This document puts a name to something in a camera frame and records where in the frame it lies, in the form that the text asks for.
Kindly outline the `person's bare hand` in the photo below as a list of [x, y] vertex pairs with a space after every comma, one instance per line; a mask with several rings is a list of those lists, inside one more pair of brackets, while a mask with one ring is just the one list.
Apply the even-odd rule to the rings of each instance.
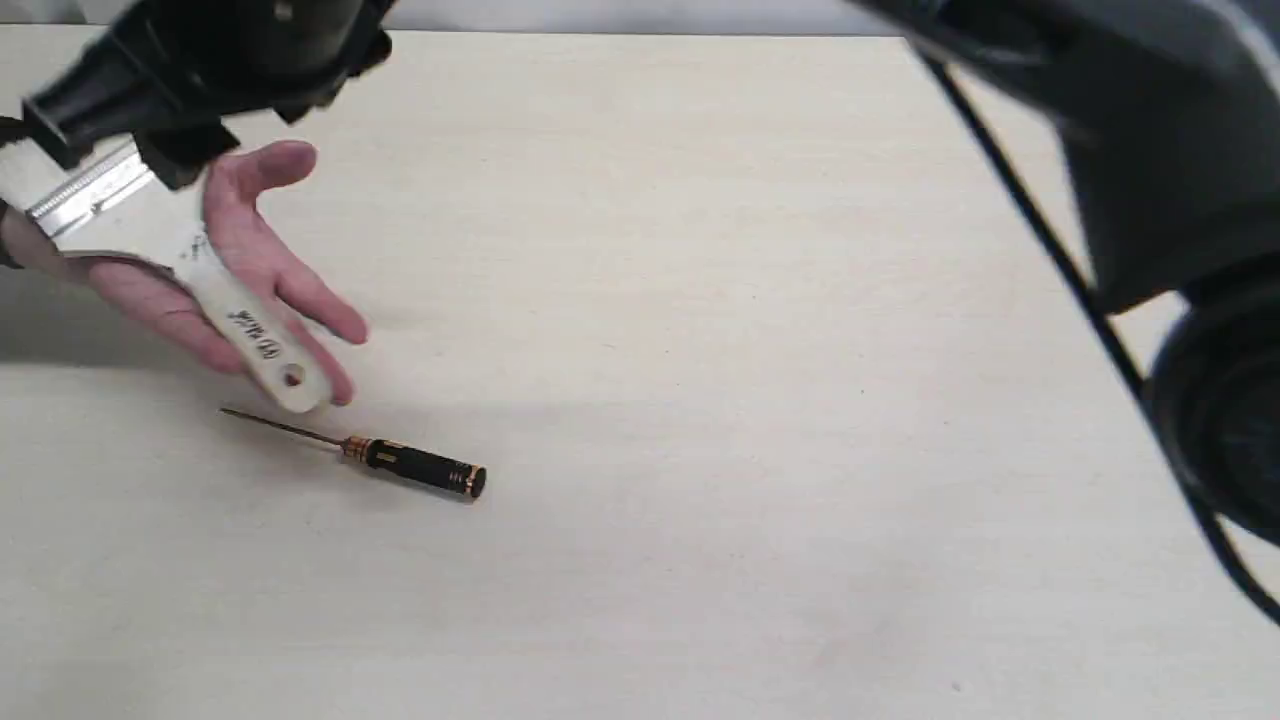
[[[355, 346], [369, 341], [369, 324], [288, 247], [259, 210], [261, 195], [305, 181], [316, 165], [317, 150], [301, 140], [228, 154], [207, 172], [204, 222], [230, 273], [260, 299], [283, 309], [287, 325], [329, 379], [333, 404], [348, 406], [356, 395], [353, 379], [306, 323], [315, 322]], [[3, 266], [87, 288], [106, 306], [209, 370], [229, 377], [250, 374], [236, 348], [204, 319], [197, 302], [178, 284], [138, 263], [61, 256], [9, 197], [3, 197]]]

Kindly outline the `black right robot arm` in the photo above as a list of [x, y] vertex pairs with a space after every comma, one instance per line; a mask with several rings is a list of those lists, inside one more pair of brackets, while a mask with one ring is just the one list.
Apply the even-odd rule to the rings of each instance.
[[1179, 480], [1277, 542], [1277, 4], [865, 1], [1056, 129], [1102, 313], [1187, 314], [1146, 405]]

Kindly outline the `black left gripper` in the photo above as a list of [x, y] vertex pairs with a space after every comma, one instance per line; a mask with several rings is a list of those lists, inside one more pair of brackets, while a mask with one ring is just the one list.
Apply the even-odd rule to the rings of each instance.
[[389, 1], [137, 1], [22, 100], [20, 137], [64, 170], [132, 138], [172, 191], [239, 140], [229, 117], [294, 124], [392, 53]]

